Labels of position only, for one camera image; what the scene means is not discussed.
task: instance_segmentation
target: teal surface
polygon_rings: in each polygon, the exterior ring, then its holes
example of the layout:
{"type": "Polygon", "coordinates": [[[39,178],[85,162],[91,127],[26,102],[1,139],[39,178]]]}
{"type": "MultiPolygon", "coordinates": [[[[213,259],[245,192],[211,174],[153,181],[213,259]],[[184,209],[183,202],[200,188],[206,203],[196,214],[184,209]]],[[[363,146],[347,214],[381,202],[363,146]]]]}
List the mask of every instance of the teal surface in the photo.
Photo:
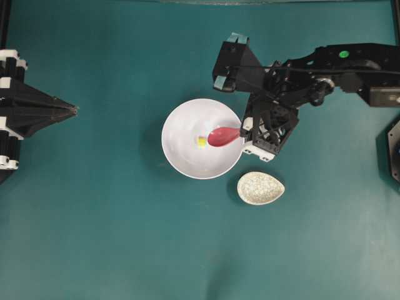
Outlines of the teal surface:
{"type": "Polygon", "coordinates": [[[187,6],[14,1],[9,47],[26,82],[80,107],[24,141],[0,186],[0,299],[400,299],[400,198],[382,131],[398,109],[340,90],[305,106],[274,161],[244,155],[197,181],[165,160],[161,127],[212,90],[229,34],[264,64],[317,46],[394,44],[389,1],[187,6]],[[286,186],[261,207],[236,181],[261,170],[286,186]]]}

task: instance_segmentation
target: cable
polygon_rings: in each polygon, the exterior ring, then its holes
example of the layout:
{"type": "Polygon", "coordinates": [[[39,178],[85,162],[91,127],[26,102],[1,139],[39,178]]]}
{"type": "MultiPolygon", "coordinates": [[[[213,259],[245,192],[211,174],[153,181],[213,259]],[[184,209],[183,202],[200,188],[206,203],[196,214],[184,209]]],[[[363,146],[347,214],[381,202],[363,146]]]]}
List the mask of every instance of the cable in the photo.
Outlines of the cable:
{"type": "Polygon", "coordinates": [[[298,67],[272,67],[272,66],[226,66],[229,68],[238,69],[272,69],[272,70],[290,70],[294,72],[304,73],[326,73],[326,74],[340,74],[340,73],[368,73],[368,74],[392,74],[400,75],[399,71],[385,71],[385,70],[360,70],[360,69],[303,69],[298,67]]]}

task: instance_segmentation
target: pink spoon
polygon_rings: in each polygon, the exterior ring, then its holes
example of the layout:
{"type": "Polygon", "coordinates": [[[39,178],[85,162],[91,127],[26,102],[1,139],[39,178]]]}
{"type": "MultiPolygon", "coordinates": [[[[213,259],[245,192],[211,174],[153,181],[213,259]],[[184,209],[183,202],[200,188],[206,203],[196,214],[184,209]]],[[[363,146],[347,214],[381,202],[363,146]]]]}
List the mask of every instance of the pink spoon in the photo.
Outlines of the pink spoon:
{"type": "Polygon", "coordinates": [[[207,142],[214,147],[222,147],[240,136],[240,128],[220,127],[210,132],[207,142]]]}

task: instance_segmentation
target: white speckled dish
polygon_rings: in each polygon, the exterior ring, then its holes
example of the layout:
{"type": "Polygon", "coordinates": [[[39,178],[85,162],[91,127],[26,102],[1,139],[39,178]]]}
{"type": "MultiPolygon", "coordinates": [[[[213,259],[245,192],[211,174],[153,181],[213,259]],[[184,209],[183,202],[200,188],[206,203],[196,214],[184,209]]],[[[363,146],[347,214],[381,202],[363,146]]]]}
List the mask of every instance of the white speckled dish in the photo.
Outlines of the white speckled dish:
{"type": "Polygon", "coordinates": [[[263,205],[275,201],[285,191],[275,177],[263,172],[248,172],[237,182],[237,193],[246,203],[263,205]]]}

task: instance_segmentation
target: robotic arm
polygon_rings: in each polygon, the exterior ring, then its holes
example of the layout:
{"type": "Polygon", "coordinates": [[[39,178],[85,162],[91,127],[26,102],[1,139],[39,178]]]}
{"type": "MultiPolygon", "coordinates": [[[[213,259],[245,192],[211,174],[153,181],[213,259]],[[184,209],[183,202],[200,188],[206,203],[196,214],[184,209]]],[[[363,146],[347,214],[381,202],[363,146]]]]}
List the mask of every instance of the robotic arm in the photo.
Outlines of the robotic arm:
{"type": "Polygon", "coordinates": [[[299,107],[320,106],[335,87],[371,107],[400,107],[400,47],[343,44],[262,66],[246,36],[223,42],[212,71],[214,89],[250,93],[241,124],[244,152],[269,161],[296,127],[299,107]]]}

